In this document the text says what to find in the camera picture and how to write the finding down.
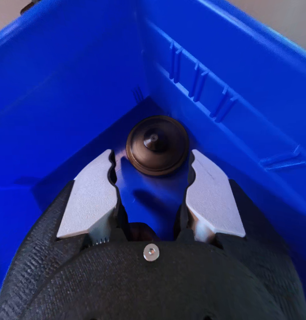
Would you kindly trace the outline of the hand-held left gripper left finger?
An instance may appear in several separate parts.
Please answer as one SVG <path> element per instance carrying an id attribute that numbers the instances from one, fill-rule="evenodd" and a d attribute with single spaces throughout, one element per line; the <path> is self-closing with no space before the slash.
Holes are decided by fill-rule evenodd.
<path id="1" fill-rule="evenodd" d="M 93 244 L 130 240 L 130 226 L 115 172 L 115 153 L 106 150 L 75 177 L 57 238 L 88 234 Z"/>

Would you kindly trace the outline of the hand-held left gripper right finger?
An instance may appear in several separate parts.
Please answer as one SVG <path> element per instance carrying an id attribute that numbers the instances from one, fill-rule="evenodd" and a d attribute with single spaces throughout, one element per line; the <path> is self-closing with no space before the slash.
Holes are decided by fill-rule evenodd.
<path id="1" fill-rule="evenodd" d="M 227 175 L 196 149 L 190 153 L 188 168 L 174 239 L 211 243 L 216 234 L 244 238 L 246 232 Z"/>

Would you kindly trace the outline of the black bottle lid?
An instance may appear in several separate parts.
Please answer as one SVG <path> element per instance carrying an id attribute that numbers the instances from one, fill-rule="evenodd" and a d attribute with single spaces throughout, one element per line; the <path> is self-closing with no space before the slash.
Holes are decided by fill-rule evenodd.
<path id="1" fill-rule="evenodd" d="M 188 151 L 187 131 L 180 122 L 164 115 L 141 120 L 126 142 L 129 162 L 149 176 L 171 174 L 185 162 Z"/>

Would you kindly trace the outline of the blue plastic bin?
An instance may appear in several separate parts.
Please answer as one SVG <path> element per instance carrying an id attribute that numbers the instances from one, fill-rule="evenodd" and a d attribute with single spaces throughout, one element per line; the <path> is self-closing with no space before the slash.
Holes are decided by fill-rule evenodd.
<path id="1" fill-rule="evenodd" d="M 0 289 L 66 183 L 160 112 L 266 215 L 306 294 L 306 50 L 228 1 L 41 1 L 0 31 Z"/>

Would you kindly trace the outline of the person's left hand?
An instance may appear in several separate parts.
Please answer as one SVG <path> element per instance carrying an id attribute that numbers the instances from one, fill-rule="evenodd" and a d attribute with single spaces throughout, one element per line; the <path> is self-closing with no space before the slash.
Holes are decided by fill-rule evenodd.
<path id="1" fill-rule="evenodd" d="M 160 238 L 157 236 L 155 231 L 143 222 L 131 222 L 129 223 L 131 241 L 134 242 L 154 242 L 160 241 Z"/>

